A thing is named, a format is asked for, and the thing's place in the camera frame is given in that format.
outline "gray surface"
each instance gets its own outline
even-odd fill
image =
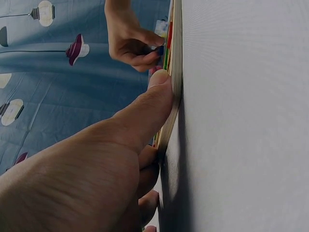
[[[183,55],[160,231],[309,231],[309,2],[183,0]]]

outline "fingernail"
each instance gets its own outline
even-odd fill
[[[162,85],[168,80],[169,74],[165,69],[160,69],[156,71],[150,78],[148,89],[151,87]]]
[[[160,41],[157,41],[155,43],[155,45],[157,45],[157,46],[162,46],[163,44],[164,44],[164,38],[163,37],[161,37]]]

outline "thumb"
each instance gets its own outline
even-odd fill
[[[138,154],[167,120],[173,103],[171,77],[158,70],[150,79],[148,90],[112,119],[121,125],[119,137]]]
[[[134,39],[139,40],[149,46],[162,46],[164,38],[158,36],[152,31],[138,28],[133,36]]]

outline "hand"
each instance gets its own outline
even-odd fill
[[[160,55],[150,46],[161,46],[164,38],[140,27],[130,8],[114,9],[105,6],[109,52],[113,59],[131,65],[139,72],[154,67]]]
[[[156,150],[147,143],[168,118],[173,98],[166,71],[155,73],[149,86],[112,118],[2,175],[0,231],[141,231],[158,203],[151,190]]]

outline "blue bedsheet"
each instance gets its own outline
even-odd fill
[[[147,89],[147,73],[109,57],[104,2],[0,0],[0,174]],[[169,0],[132,7],[154,30]]]

